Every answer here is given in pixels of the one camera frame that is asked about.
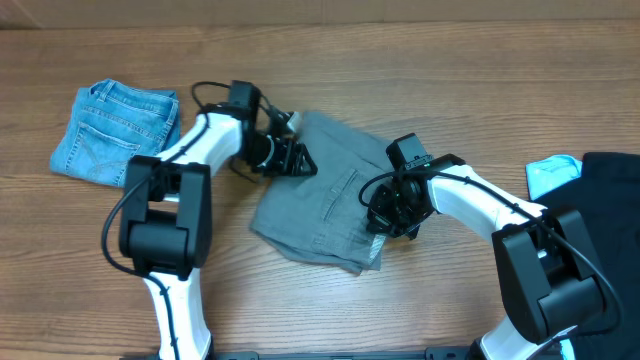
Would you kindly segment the grey shorts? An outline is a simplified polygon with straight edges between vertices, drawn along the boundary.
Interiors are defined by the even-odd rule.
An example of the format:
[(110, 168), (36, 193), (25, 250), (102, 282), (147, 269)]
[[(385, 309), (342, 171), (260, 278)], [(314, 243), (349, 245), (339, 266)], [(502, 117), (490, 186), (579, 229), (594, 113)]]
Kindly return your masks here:
[(326, 114), (306, 112), (300, 140), (318, 167), (311, 177), (277, 177), (250, 224), (252, 232), (290, 260), (334, 265), (359, 274), (381, 268), (383, 235), (366, 230), (364, 184), (392, 170), (388, 139)]

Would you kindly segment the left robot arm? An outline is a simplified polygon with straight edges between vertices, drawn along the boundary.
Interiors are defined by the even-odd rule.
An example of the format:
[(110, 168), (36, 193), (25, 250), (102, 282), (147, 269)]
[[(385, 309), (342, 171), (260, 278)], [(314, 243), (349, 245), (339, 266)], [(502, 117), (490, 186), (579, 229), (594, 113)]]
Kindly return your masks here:
[(265, 177), (309, 177), (318, 168), (297, 138), (302, 116), (273, 106), (250, 82), (226, 85), (227, 99), (201, 104), (194, 126), (172, 147), (128, 163), (124, 193), (105, 223), (120, 221), (125, 273), (141, 278), (155, 309), (158, 359), (211, 359), (201, 269), (213, 239), (211, 179), (235, 160)]

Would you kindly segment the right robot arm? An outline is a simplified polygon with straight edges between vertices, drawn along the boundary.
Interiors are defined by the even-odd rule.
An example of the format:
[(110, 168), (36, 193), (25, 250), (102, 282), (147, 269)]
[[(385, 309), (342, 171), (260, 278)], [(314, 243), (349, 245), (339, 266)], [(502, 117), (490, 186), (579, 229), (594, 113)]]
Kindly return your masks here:
[(428, 154), (415, 134), (386, 149), (393, 167), (376, 176), (364, 205), (368, 231), (417, 237), (438, 213), (493, 248), (506, 316), (468, 347), (435, 347), (428, 359), (561, 359), (561, 341), (619, 307), (582, 216), (522, 200), (478, 176), (461, 158)]

